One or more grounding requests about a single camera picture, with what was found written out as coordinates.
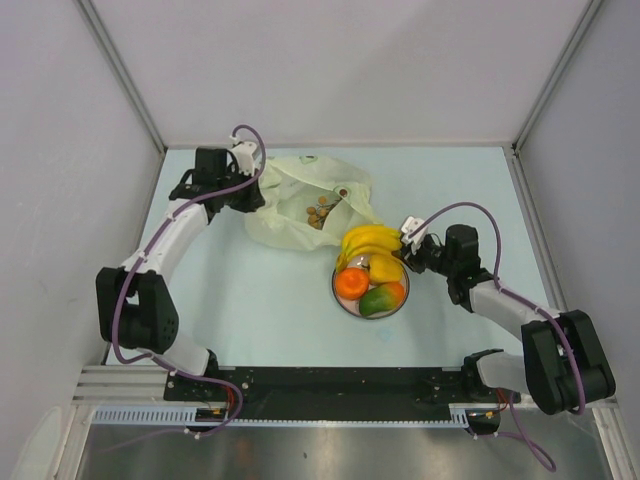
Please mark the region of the yellow fake bell pepper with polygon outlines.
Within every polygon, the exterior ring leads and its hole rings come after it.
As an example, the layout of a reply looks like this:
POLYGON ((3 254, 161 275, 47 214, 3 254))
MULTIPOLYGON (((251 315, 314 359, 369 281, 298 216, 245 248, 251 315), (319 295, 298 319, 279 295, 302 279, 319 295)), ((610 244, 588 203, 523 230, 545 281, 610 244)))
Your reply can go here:
POLYGON ((392 256, 374 254, 368 259, 369 278, 372 284, 400 282, 404 275, 402 264, 392 256))

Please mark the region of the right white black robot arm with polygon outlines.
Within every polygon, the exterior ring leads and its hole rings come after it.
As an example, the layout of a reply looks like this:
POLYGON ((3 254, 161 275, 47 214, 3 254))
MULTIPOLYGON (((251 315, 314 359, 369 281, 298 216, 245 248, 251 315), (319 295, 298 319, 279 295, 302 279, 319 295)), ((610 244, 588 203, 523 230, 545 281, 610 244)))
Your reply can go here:
POLYGON ((529 395, 554 415, 614 395, 614 375, 588 314, 548 309, 501 285, 482 267, 471 226, 449 227, 443 244, 419 218, 408 217, 400 232, 400 258, 411 271, 445 277, 453 304, 493 321, 522 344, 519 355, 489 349, 465 358, 461 388, 469 399, 484 401, 502 389, 529 395))

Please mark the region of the yellow fake banana bunch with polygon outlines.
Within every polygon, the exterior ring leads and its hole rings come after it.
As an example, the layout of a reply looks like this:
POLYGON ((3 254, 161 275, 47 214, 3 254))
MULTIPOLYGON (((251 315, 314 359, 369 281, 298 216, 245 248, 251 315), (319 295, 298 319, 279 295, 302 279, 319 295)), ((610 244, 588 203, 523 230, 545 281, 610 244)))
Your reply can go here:
POLYGON ((335 270, 340 273, 354 258, 366 254, 391 255, 401 249, 401 233, 385 225, 362 225, 351 229, 341 241, 335 270))

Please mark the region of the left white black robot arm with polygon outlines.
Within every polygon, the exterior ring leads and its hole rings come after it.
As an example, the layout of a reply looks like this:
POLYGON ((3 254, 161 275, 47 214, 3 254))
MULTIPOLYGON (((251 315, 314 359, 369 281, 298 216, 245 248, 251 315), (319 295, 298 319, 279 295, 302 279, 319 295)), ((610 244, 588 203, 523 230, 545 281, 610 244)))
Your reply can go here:
POLYGON ((136 350, 140 359, 187 374, 185 385, 197 398, 207 400, 219 392, 217 358, 181 333, 169 283, 193 241, 222 209, 253 213, 264 206, 258 178, 265 160, 265 149, 256 142, 197 148, 193 167, 172 189, 163 219, 146 245, 120 266, 99 271, 100 334, 119 362, 129 361, 123 350, 136 350))

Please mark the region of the pale yellow plastic bag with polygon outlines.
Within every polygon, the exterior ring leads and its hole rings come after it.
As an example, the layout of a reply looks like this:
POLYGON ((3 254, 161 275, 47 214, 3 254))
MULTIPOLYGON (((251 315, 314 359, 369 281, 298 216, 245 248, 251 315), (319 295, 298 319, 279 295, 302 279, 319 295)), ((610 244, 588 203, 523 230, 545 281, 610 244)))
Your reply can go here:
POLYGON ((265 205, 244 217, 248 235, 273 248, 313 251, 338 246, 354 227, 380 224, 371 205, 369 173, 317 155, 269 156, 259 179, 265 205), (306 209, 319 196, 338 197, 322 230, 308 225, 306 209))

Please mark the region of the green orange fake mango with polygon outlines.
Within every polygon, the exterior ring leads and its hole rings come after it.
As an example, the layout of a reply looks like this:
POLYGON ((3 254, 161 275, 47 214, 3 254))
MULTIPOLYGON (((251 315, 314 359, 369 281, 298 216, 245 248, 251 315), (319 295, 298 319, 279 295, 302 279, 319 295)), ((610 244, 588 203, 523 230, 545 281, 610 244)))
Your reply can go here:
POLYGON ((359 314, 371 317, 379 313, 391 312, 404 301, 406 290, 399 282, 385 283, 368 290, 358 302, 359 314))

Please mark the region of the white plate red characters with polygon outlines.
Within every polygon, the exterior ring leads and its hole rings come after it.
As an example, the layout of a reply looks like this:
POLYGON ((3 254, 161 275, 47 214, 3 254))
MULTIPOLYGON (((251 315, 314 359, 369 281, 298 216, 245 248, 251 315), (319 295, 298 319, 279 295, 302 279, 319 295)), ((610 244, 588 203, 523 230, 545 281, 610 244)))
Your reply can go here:
MULTIPOLYGON (((368 275, 369 275, 369 270, 368 270, 368 259, 369 259, 369 257, 370 257, 370 256, 371 256, 370 254, 366 254, 366 255, 361 255, 361 256, 358 256, 358 257, 354 257, 354 258, 349 262, 349 264, 347 265, 347 267, 346 267, 346 268, 355 267, 355 268, 364 269, 364 270, 366 270, 366 271, 368 272, 368 275)), ((399 283, 401 283, 401 284, 404 286, 404 288, 405 288, 405 290, 406 290, 406 296, 405 296, 405 299, 404 299, 403 303, 402 303, 402 304, 401 304, 397 309, 395 309, 395 310, 393 310, 393 311, 391 311, 391 312, 379 313, 379 314, 374 315, 374 316, 371 316, 371 317, 363 317, 363 316, 361 316, 361 315, 359 314, 359 311, 358 311, 358 302, 359 302, 359 299, 360 299, 361 297, 360 297, 358 300, 346 300, 346 299, 342 299, 342 298, 340 298, 340 297, 336 294, 335 287, 334 287, 334 280, 335 280, 336 274, 337 274, 337 272, 336 272, 336 271, 334 271, 334 272, 333 272, 333 274, 332 274, 332 280, 331 280, 331 287, 332 287, 332 293, 333 293, 333 295, 334 295, 334 298, 336 299, 336 301, 338 302, 338 304, 339 304, 339 305, 340 305, 340 306, 341 306, 345 311, 347 311, 349 314, 351 314, 351 315, 353 315, 353 316, 355 316, 355 317, 361 318, 361 319, 365 319, 365 320, 379 320, 379 319, 382 319, 382 318, 385 318, 385 317, 389 317, 389 316, 391 316, 391 315, 395 314, 397 311, 399 311, 399 310, 402 308, 402 306, 405 304, 405 302, 406 302, 406 300, 407 300, 407 298, 408 298, 408 295, 409 295, 409 276, 408 276, 408 274, 407 274, 406 269, 404 268, 404 275, 403 275, 403 278, 402 278, 402 280, 399 282, 399 283)), ((372 283, 370 282, 370 278, 369 278, 369 289, 368 289, 368 290, 370 290, 370 289, 372 289, 372 288, 375 288, 375 287, 377 287, 377 286, 380 286, 380 285, 382 285, 382 284, 372 284, 372 283)))

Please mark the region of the orange fake fruit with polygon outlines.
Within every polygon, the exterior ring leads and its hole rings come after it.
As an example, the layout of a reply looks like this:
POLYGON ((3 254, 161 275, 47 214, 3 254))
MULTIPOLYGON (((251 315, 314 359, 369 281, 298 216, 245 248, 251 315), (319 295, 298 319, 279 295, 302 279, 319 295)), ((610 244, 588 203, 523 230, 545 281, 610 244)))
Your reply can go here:
POLYGON ((358 300, 369 289, 369 275, 364 269, 350 267, 336 274, 336 294, 346 300, 358 300))

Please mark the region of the brown fake longan bunch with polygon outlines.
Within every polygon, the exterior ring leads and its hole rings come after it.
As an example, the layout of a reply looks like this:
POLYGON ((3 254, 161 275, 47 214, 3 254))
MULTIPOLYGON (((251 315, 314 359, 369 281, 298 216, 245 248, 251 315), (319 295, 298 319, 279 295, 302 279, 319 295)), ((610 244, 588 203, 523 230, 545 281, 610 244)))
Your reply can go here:
POLYGON ((306 209, 308 225, 316 230, 322 230, 329 214, 339 202, 338 197, 319 196, 316 203, 306 209))

